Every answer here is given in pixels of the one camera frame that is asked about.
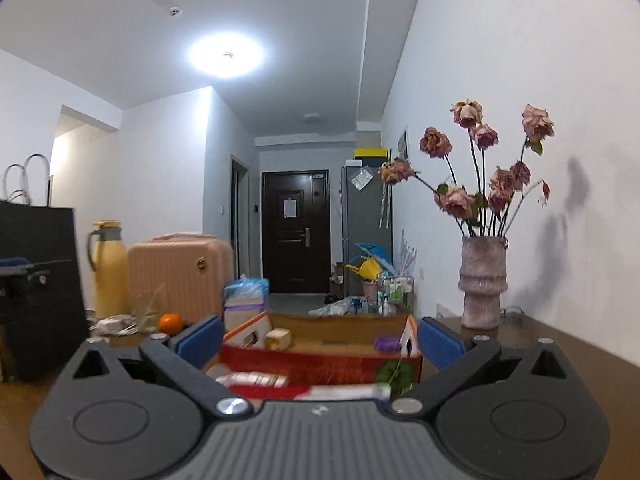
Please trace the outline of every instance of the orange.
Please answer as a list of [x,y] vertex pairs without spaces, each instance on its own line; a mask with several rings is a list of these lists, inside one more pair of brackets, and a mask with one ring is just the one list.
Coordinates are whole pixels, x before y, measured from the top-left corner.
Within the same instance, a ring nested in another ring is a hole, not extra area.
[[179,334],[184,325],[177,314],[164,314],[158,321],[158,330],[168,335]]

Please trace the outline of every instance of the yellow thermos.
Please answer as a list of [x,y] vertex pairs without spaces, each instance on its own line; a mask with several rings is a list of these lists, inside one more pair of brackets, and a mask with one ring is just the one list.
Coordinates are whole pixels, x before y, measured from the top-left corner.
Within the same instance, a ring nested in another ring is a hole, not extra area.
[[[94,270],[95,316],[99,319],[128,314],[127,249],[122,243],[120,222],[96,222],[86,240],[86,255]],[[92,256],[91,240],[99,237]]]

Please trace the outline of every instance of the pink vase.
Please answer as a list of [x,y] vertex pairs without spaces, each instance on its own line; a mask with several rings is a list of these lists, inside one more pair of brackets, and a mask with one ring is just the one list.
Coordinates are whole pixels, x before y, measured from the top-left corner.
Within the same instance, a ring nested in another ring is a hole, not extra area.
[[491,330],[500,323],[500,295],[507,290],[507,250],[503,237],[462,238],[458,286],[465,293],[462,326]]

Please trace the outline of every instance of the floor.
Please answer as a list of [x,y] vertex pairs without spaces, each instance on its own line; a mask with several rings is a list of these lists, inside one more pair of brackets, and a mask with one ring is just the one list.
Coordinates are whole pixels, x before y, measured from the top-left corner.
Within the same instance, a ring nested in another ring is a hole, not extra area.
[[283,314],[308,314],[324,306],[324,294],[270,294],[269,306]]

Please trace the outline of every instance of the refrigerator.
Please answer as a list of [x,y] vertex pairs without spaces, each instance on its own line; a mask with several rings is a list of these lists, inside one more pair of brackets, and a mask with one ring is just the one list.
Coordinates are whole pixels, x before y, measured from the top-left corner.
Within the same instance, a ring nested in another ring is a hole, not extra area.
[[[386,217],[382,227],[380,205],[382,203],[383,184],[378,176],[378,168],[371,168],[373,179],[358,190],[351,180],[362,168],[347,166],[342,168],[342,260],[348,263],[354,256],[362,254],[356,242],[381,246],[393,257],[393,223],[386,227]],[[344,269],[344,295],[362,296],[362,280],[352,270]]]

